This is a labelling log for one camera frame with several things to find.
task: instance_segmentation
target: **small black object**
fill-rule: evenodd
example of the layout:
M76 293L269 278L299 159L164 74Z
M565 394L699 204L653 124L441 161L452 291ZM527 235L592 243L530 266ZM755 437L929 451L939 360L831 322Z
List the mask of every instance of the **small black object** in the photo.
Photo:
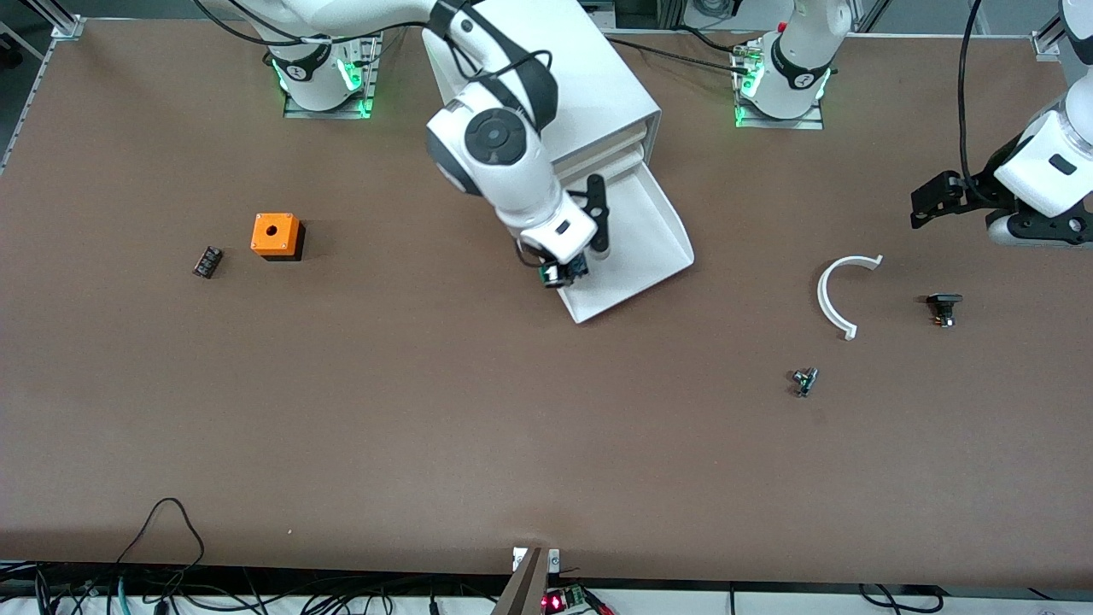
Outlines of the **small black object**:
M597 253L607 253L611 249L611 238L608 235L608 215L611 210L608 208L608 187L602 175L589 175L585 184L585 198L587 202L581 209L596 222L596 234L592 240L588 241L588 247Z
M926 297L926 301L933 307L933 322L943 329L956 324L953 320L953 305L961 300L964 297L952 292L938 292Z
M588 274L588 260L584 253L578 253L573 260L562 264L550 259L539 265L539 279L543 287L565 287L577 277Z
M815 368L808 368L807 370L797 370L794 372L794 382L797 383L797 397L808 398L809 393L812 391L812 386L816 382L816 377L820 376L820 371Z
M220 264L220 260L223 257L223 249L210 245L205 248L205 252L201 255L198 263L193 265L193 274L207 280L212 277L213 271L216 270L216 265Z

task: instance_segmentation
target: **orange block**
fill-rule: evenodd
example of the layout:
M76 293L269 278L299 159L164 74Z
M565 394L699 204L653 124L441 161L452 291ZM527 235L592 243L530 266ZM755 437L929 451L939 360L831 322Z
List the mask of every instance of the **orange block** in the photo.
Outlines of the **orange block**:
M250 249L267 260L304 257L304 224L292 213L259 213L250 235Z

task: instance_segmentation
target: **white semicircle piece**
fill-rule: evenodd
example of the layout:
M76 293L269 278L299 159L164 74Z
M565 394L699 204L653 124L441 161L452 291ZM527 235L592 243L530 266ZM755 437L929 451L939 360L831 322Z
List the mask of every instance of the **white semicircle piece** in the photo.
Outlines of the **white semicircle piece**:
M870 271L875 269L881 260L884 258L883 255L878 253L877 258L870 258L868 256L844 256L838 260L831 263L827 269L824 270L823 274L820 275L820 283L816 285L816 296L820 298L820 309L823 310L823 316L827 317L827 320L832 322L836 328L843 330L844 338L847 342L854 340L854 336L858 334L858 326L847 321L842 315L835 310L835 306L831 303L831 297L827 295L827 277L831 276L831 272L835 269L842 267L843 264L857 264L858 267L865 267Z

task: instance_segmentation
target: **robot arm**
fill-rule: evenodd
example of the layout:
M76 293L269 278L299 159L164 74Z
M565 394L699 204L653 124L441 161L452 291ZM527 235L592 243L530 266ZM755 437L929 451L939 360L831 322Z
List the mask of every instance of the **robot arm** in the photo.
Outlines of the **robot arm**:
M1093 67L1093 3L1060 0L1060 15L1078 57ZM1003 245L1093 247L1093 215L1082 200L1093 191L1093 68L1036 115L964 186L947 170L912 194L912 226L933 217L994 209L988 234Z
M822 95L831 62L851 23L849 0L795 0L785 29L750 44L760 48L760 64L741 94L777 119L807 114Z
M473 72L428 121L430 155L457 188L494 205L518 246L562 265L581 256L598 225L562 188L539 138L557 111L557 83L543 63L549 51L521 48L467 0L226 1L266 40L303 38L270 52L289 94L314 110L352 93L336 70L343 59L334 37L424 24L425 36L443 39Z

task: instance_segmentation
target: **black wire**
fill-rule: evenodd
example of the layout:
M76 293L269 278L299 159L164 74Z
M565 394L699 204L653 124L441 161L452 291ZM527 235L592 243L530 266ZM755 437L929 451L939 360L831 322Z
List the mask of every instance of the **black wire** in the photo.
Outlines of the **black wire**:
M663 56L666 58L671 58L673 60L680 60L680 61L683 61L683 62L691 62L693 64L698 64L698 66L704 66L704 67L709 67L709 68L716 68L716 69L720 69L720 70L727 70L729 72L734 72L737 74L748 74L748 69L745 69L743 67L733 67L733 66L729 66L729 64L719 64L717 62L710 62L710 61L706 61L706 60L700 60L698 58L691 58L691 57L687 57L687 56L681 56L679 54L672 54L671 51L665 51L663 49L657 49L655 47L647 47L645 45L640 45L640 44L637 44L637 43L631 43L630 40L622 40L620 38L612 38L610 36L608 36L607 39L610 40L610 42L612 42L612 43L614 43L615 45L622 45L624 47L633 47L633 48L639 49L642 51L648 51L650 54L657 54L658 56Z
M130 541L129 546L127 546L126 549L121 552L121 555L119 555L118 558L114 560L115 568L119 564L121 564L121 560L125 559L127 555L129 555L129 552L132 551L134 546L137 546L137 543L139 543L141 539L144 537L144 533L148 532L149 527L152 524L152 519L155 517L155 511L160 510L161 506L168 502L178 507L178 512L183 513L183 521L186 523L186 529L190 531L190 534L193 536L193 540L198 542L198 556L193 559L193 563L187 565L181 570L181 572L185 572L193 568L195 566L198 565L198 563L201 561L201 559L204 557L204 541L201 540L201 534L198 534L198 531L193 528L193 522L190 521L190 516L189 513L186 512L186 507L183 506L183 502L180 502L178 498L162 498L160 499L160 501L155 502L155 505L152 507L152 510L149 511L148 517L144 519L144 523L140 527L140 531L137 532L137 535L133 536L133 540Z
M214 592L216 592L216 593L219 593L221 595L224 595L226 598L231 598L231 599L235 600L236 602L238 602L242 605L242 606L220 606L220 605L215 605L215 604L207 604L207 603L203 603L203 602L199 602L197 599L195 599L193 596L188 595L186 592L180 592L180 595L181 595L181 598L184 600L188 601L190 604L192 604L192 605L195 605L195 606L197 606L199 608L205 608L205 610L209 610L209 611L215 611L218 613L238 613L240 611L255 611L257 613L257 608L259 607L259 605L269 605L269 604L272 604L272 603L274 603L274 602L277 602L279 600L283 600L283 599L285 599L285 598L287 598L287 596L290 596L292 594L301 592L302 590L304 590L306 588L309 588L309 587L313 587L313 586L316 586L316 584L319 584L319 583L325 583L325 582L328 582L328 581L339 581L339 582L334 583L333 586L331 586L330 588L327 588L327 589L322 590L322 592L316 590L316 594L313 595L312 599L305 604L305 608L306 608L306 607L310 606L312 601L318 599L319 595L321 593L324 593L324 592L333 593L333 590L336 588L344 588L346 584L349 584L352 581L361 581L361 580L366 580L366 579L368 579L368 577L367 576L363 576L363 575L346 576L346 577L330 577L330 578L326 578L326 579L316 579L314 581L308 581L308 582L306 582L306 583L304 583L302 586L298 586L298 587L293 588L291 590L287 590L287 591L285 591L283 593L280 593L280 594L278 594L278 595L275 595L275 596L273 596L271 599L262 600L258 604L250 604L250 603L244 601L243 599L240 599L239 596L237 596L237 595L235 595L235 594L233 594L231 592L224 591L224 590L222 590L222 589L220 589L220 588L218 588L215 586L202 586L202 584L185 583L185 584L179 586L179 587L184 588L184 589L196 589L196 590L202 590L202 591L210 591L211 590L211 591L214 591ZM368 587L369 588L375 588L375 587L378 587L378 584L371 583Z
M412 25L418 27L426 27L428 24L425 22L402 22L402 23L397 23L395 25L385 25L384 27L369 32L368 34L359 34L356 36L342 36L341 38L331 38L330 44L340 45L342 43L349 43L350 40L356 40L357 38L371 38L373 36L378 36L380 32L395 29L396 27L410 27Z
M459 49L459 47L457 47L455 44L453 44L450 42L448 43L448 46L451 47L453 55L455 55L456 50ZM506 72L508 72L508 71L510 71L513 69L516 69L516 68L520 67L521 64L528 62L532 58L536 58L536 57L542 56L542 55L546 56L546 70L550 70L551 67L554 64L554 54L551 54L550 50L548 50L548 49L539 49L538 51L528 51L527 54L524 54L524 56L521 56L520 59L513 60L512 62L508 62L507 66L505 66L503 68L500 68L500 69L497 69L497 70L495 70L493 72L477 72L475 74L467 74L463 71L463 64L459 63L458 60L456 60L456 68L459 70L459 76L462 76L467 81L470 81L470 82L473 83L475 81L485 81L487 79L493 79L495 76L501 76L502 74L505 74ZM463 58L467 59L468 62L470 62L470 58L467 58L466 55L463 55Z
M235 29L234 27L228 26L226 23L224 23L223 21L221 21L220 17L218 17L214 14L212 14L212 12L209 11L208 8L205 8L205 5L201 2L201 0L191 0L191 1L198 8L198 10L201 11L201 13L205 17L209 19L209 21L211 21L214 24L219 25L223 31L227 32L232 36L235 36L236 38L242 38L242 39L244 39L244 40L246 40L248 43L254 43L256 45L266 45L267 47L292 47L292 46L295 46L295 45L339 45L341 43L349 43L350 40L356 40L357 38L368 38L368 37L372 37L372 36L377 36L380 32L384 32L385 29L392 29L392 28L396 28L396 27L406 27L406 26L410 26L410 25L416 25L416 26L426 26L426 25L428 25L425 22L402 22L402 23L397 23L397 24L393 24L393 25L388 25L388 26L381 27L381 28L379 28L379 29L377 29L375 32L369 32L368 34L359 34L359 35L355 35L355 36L342 36L342 37L339 37L339 38L329 38L327 40L318 43L318 42L315 42L315 40L304 40L304 37L302 37L302 36L291 35L291 34L289 34L289 33L286 33L286 32L284 32L284 31L282 31L280 28L278 28L278 27L275 27L273 25L270 25L269 22L262 20L261 17L255 15L252 12L250 12L247 9L243 8L243 5L239 4L238 2L236 2L235 0L227 0L233 7L239 9L240 11L243 11L244 13L246 13L250 19L252 19L256 22L260 23L261 25L270 28L271 31L280 34L281 36L284 36L286 38L291 38L291 40L266 40L263 38L256 38L256 37L250 36L248 34L244 34L244 33ZM314 36L314 37L307 37L307 38L321 38L321 35L320 36Z
M247 584L250 586L250 593L255 594L255 600L258 601L259 608L262 610L262 615L270 615L270 612L266 610L266 605L262 604L262 596L258 595L258 590L255 589L255 583L250 580L250 573L247 572L247 568L243 567L243 576L247 579Z
M975 0L972 4L972 11L967 15L967 24L964 26L964 37L960 44L960 69L956 74L956 118L960 122L960 169L964 175L964 185L979 200L994 202L994 200L983 196L983 192L979 191L979 187L975 185L967 164L967 108L964 100L964 73L967 67L967 46L972 40L972 28L975 27L975 17L979 14L979 4L982 3L983 0Z
M258 22L259 24L266 26L270 31L275 32L277 34L280 34L281 36L284 36L289 40L299 40L299 36L296 36L295 34L289 34L287 32L281 29L280 27L277 27L275 25L273 25L270 22L263 20L262 17L259 17L250 9L244 7L243 4L240 4L239 2L237 2L236 0L227 0L227 3L231 4L231 5L233 5L233 7L235 7L236 9L238 9L240 13L243 13L243 14L247 15L248 17L255 20L256 22Z
M467 54L465 54L462 49L460 49L459 47L456 47L455 45L448 45L448 49L451 50L451 61L455 62L456 70L459 71L460 75L466 74L466 72L463 71L463 64L460 63L460 61L459 61L460 56L463 58L463 60L467 61L468 64L470 64L472 71L473 71L473 73L475 75L480 74L482 72L482 69L474 68L474 62L472 62L471 59L467 57Z
M299 40L298 37L293 40L265 40L262 38L255 38L254 36L250 36L248 34L243 34L242 32L235 29L234 27L228 27L226 23L220 21L220 17L212 14L212 12L210 12L209 9L207 9L205 5L201 3L201 0L192 0L192 1L193 4L198 8L198 10L201 11L201 13L204 14L204 16L209 17L209 21L219 25L222 29L224 29L232 36L235 36L236 38L242 38L247 43L254 43L256 45L266 45L267 47L291 47L293 45L303 45L303 42Z
M406 33L407 33L406 29L400 29L399 33L395 35L395 38L392 38L390 43L385 43L384 44L384 48L379 50L379 55L377 55L375 58L372 58L371 60L367 60L367 61L365 61L365 60L357 60L357 61L353 62L353 66L355 66L356 68L364 68L364 67L372 66L372 64L378 62L379 58L383 58L384 54L386 54L388 49L390 49L390 48L392 48L392 47L395 47L396 45L399 44L399 40L402 39L402 36L406 35Z
M478 588L473 588L471 586L468 586L467 583L459 583L459 587L461 587L463 589L467 589L467 590L471 590L472 592L474 592L474 593L479 594L480 596L489 600L490 602L492 602L494 604L497 604L497 599L493 598L492 595L485 593L484 591L482 591L482 590L480 590Z
M731 54L732 52L732 47L727 47L725 45L719 45L717 43L714 43L713 40L709 39L709 37L707 37L705 34L703 34L697 28L694 28L694 27L691 27L691 26L689 26L686 24L682 24L681 23L680 25L675 26L675 29L681 29L683 32L690 32L691 34L697 36L698 40L702 40L706 46L713 47L714 49L717 49L718 51L725 51L726 54Z
M533 268L538 269L539 267L542 265L542 262L531 262L531 261L528 261L528 260L524 259L524 249L520 247L520 239L513 239L513 246L516 247L516 257L520 259L520 262L522 262L525 267L533 267Z
M900 604L898 602L895 601L895 598L892 596L892 592L890 592L888 588L885 588L880 583L874 583L874 584L877 586L877 589L881 590L881 593L884 594L884 598L888 599L888 602L880 602L879 600L874 600L869 594L867 594L865 583L858 584L858 592L861 594L861 598L866 599L866 602L872 604L873 606L880 606L881 608L891 608L892 612L895 613L895 615L902 615L904 611L907 611L909 613L922 613L925 615L929 615L931 613L937 613L941 611L945 606L945 600L944 598L941 596L941 594L938 594L936 596L938 599L938 603L929 608L919 608L917 606L907 606L906 604Z

